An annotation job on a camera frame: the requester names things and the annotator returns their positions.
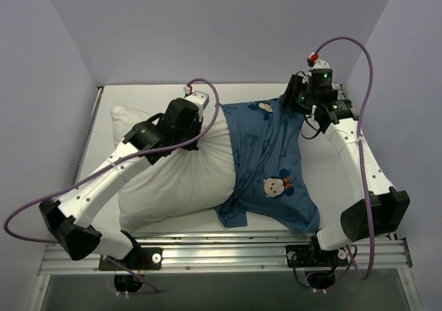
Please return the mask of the white pillow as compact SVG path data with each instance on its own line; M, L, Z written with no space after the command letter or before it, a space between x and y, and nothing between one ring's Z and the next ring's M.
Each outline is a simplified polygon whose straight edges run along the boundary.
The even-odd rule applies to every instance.
M221 205L233 193L231 139L220 111L197 151L176 149L137 174L119 191L119 223L133 232L168 218Z

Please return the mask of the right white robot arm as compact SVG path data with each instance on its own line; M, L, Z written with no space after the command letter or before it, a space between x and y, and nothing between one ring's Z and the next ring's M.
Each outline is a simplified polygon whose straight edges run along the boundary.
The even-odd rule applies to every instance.
M349 177L354 199L324 224L317 241L307 246L308 259L323 264L332 250L398 229L410 197L398 191L383 173L363 137L361 116L348 99L340 100L332 87L330 68L311 69L306 76L293 74L282 97L282 105L312 117L319 132L331 142Z

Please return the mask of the blue cartoon print pillowcase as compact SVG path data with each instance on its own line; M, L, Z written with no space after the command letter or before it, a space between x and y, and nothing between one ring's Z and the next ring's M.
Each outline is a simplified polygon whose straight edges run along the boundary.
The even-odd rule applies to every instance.
M233 152L232 195L215 208L225 227L247 226L247 213L270 217L298 234L318 230L320 213L302 178L302 115L281 98L222 105Z

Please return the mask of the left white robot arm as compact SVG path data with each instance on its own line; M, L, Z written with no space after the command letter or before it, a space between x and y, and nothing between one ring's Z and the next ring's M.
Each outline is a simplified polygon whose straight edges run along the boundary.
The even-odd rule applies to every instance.
M72 260L99 254L114 258L124 269L138 264L142 248L128 232L106 233L92 222L125 184L170 155L177 144L187 151L197 149L194 138L200 134L208 103L208 95L199 92L170 101L164 113L135 124L83 185L40 203L46 227Z

